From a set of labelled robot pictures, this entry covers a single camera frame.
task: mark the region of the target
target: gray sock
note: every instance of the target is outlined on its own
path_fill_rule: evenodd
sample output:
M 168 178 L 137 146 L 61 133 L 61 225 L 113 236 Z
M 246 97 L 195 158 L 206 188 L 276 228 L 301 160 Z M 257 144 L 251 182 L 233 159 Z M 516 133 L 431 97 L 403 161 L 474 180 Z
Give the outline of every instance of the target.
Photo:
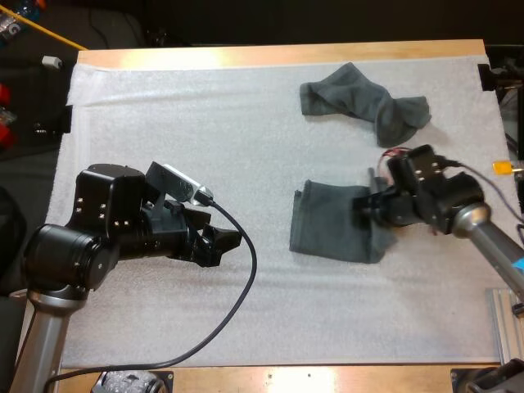
M 303 115 L 339 113 L 372 121 L 380 147 L 406 142 L 431 118 L 425 97 L 393 99 L 352 63 L 320 82 L 302 84 L 300 105 Z
M 352 201 L 386 186 L 372 178 L 371 187 L 337 187 L 307 180 L 295 192 L 289 249 L 348 262 L 377 263 L 395 243 L 395 235 L 352 209 Z

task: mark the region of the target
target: yellow stick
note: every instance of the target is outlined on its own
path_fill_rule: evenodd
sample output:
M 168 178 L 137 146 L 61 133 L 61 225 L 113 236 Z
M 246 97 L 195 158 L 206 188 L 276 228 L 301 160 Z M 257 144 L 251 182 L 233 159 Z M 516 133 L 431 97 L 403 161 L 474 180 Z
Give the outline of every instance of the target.
M 80 51 L 88 51 L 86 47 L 83 47 L 82 45 L 78 45 L 77 43 L 74 43 L 73 41 L 70 41 L 69 39 L 62 37 L 61 35 L 53 33 L 51 30 L 48 30 L 45 27 L 42 27 L 41 25 L 37 25 L 32 20 L 29 20 L 27 18 L 24 18 L 23 16 L 16 14 L 15 12 L 11 11 L 9 8 L 5 8 L 2 4 L 0 4 L 0 11 L 5 12 L 9 16 L 12 16 L 13 18 L 21 22 L 24 22 L 26 25 L 29 25 L 36 30 L 40 30 L 42 33 L 47 34 L 57 39 L 58 41 L 62 41 L 63 43 L 66 43 L 67 45 L 70 45 L 71 47 L 75 47 L 76 49 Z

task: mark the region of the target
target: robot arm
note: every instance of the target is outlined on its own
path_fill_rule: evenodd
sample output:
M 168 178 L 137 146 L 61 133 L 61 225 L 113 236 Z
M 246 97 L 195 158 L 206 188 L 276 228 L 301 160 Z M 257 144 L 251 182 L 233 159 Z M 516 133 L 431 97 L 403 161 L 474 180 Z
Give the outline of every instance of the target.
M 153 163 L 146 175 L 101 164 L 77 177 L 69 223 L 43 225 L 25 249 L 27 296 L 35 313 L 10 392 L 42 393 L 46 380 L 59 373 L 70 316 L 119 260 L 167 256 L 211 267 L 240 245 L 239 232 L 215 228 L 210 214 L 183 205 L 210 201 L 212 194 L 181 175 Z
M 524 301 L 524 274 L 518 268 L 524 250 L 491 222 L 484 192 L 470 175 L 446 178 L 443 170 L 460 166 L 420 146 L 387 162 L 394 185 L 355 200 L 354 206 L 377 222 L 393 227 L 426 223 L 436 231 L 468 238 Z

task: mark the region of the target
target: table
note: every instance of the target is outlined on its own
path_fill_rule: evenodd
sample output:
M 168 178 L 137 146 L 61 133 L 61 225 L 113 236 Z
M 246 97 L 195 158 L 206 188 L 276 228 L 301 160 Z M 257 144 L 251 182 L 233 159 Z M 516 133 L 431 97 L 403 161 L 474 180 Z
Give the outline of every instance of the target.
M 485 55 L 479 39 L 336 43 L 263 47 L 190 47 L 80 52 L 78 63 L 121 70 L 202 70 L 232 66 Z M 329 365 L 172 368 L 177 393 L 290 391 L 451 392 L 450 369 L 495 364 Z M 61 383 L 60 393 L 88 392 L 97 375 Z

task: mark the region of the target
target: white towel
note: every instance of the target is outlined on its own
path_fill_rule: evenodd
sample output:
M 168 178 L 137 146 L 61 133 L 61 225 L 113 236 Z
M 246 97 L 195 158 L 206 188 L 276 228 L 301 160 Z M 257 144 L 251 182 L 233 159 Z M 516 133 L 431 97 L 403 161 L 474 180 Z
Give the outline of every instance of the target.
M 355 63 L 393 97 L 426 96 L 431 123 L 406 144 L 430 143 L 492 178 L 517 206 L 484 56 Z M 367 184 L 383 152 L 373 125 L 304 117 L 299 86 L 340 64 L 196 71 L 109 71 L 77 65 L 71 135 L 63 138 L 49 223 L 71 214 L 75 177 L 94 163 L 146 171 L 169 163 L 215 194 L 252 236 L 255 285 L 233 321 L 183 365 L 475 362 L 499 358 L 486 288 L 504 283 L 467 240 L 426 226 L 397 231 L 380 264 L 288 250 L 293 193 L 306 179 Z M 514 221 L 485 187 L 494 221 Z M 230 228 L 216 211 L 212 223 Z M 65 366 L 151 362 L 194 346 L 224 317 L 250 270 L 246 245 L 201 269 L 162 258 L 120 262 L 72 318 Z

